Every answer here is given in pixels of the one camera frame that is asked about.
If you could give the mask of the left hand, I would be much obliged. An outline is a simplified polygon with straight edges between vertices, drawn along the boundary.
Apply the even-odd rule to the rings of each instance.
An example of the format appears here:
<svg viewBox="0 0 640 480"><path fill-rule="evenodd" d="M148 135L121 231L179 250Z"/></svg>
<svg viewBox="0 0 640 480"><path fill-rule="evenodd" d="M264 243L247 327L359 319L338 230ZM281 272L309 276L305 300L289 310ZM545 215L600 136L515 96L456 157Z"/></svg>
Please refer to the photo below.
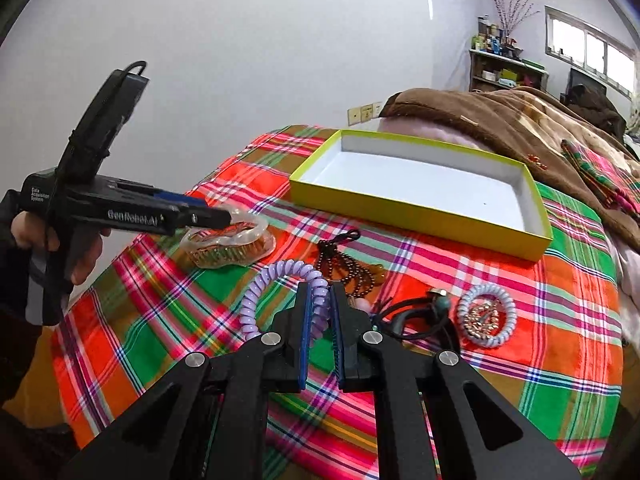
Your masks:
<svg viewBox="0 0 640 480"><path fill-rule="evenodd" d="M55 252L60 246L56 233L44 225L44 221L31 212L22 211L11 222L11 234L16 244L23 249L49 249ZM85 283L96 267L103 250L103 239L111 235L110 229L102 229L100 234L82 251L76 261L70 281L79 286Z"/></svg>

